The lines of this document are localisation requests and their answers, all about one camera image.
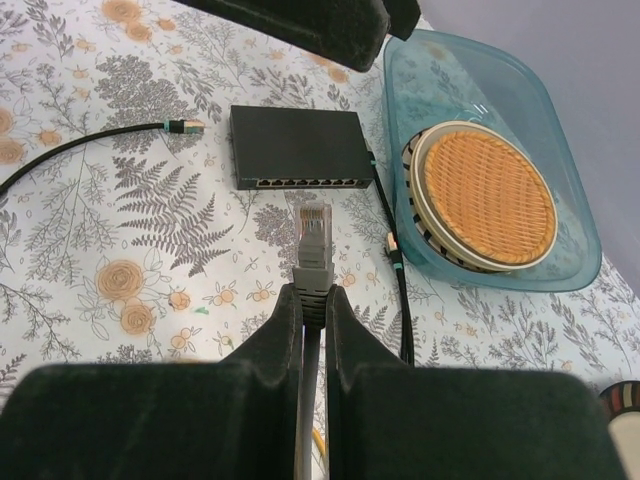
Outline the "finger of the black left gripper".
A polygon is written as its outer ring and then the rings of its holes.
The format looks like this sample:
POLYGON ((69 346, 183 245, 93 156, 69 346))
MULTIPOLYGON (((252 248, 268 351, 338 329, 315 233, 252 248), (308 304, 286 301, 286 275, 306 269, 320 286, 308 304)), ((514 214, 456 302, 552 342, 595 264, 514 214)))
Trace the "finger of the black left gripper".
POLYGON ((421 17, 417 0, 383 0, 389 16, 388 33, 401 40, 407 40, 421 17))
POLYGON ((184 0, 355 71, 367 71, 390 26, 381 1, 184 0))

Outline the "black network switch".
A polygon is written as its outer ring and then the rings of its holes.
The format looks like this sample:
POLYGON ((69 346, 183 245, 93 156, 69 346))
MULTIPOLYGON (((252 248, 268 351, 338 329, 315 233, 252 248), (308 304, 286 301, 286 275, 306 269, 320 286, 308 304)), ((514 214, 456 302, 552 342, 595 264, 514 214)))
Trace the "black network switch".
POLYGON ((365 189, 373 181, 355 112, 233 105, 229 126, 239 190, 365 189))

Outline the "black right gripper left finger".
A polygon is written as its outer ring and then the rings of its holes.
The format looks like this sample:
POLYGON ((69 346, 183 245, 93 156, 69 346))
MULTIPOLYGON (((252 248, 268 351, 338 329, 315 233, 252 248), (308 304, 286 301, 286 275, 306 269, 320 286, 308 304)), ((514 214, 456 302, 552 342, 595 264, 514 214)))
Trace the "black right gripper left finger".
POLYGON ((286 285, 220 361, 37 368, 2 411, 1 475, 291 479, 301 357, 301 301, 286 285))

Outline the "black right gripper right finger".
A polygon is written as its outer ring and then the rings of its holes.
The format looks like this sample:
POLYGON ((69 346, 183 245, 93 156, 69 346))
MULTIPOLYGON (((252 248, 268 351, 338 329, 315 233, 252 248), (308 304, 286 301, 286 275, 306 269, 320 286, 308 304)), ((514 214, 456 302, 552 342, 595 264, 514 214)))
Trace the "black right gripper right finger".
POLYGON ((621 479, 604 409, 574 376, 402 362, 333 288, 326 310, 333 479, 621 479))

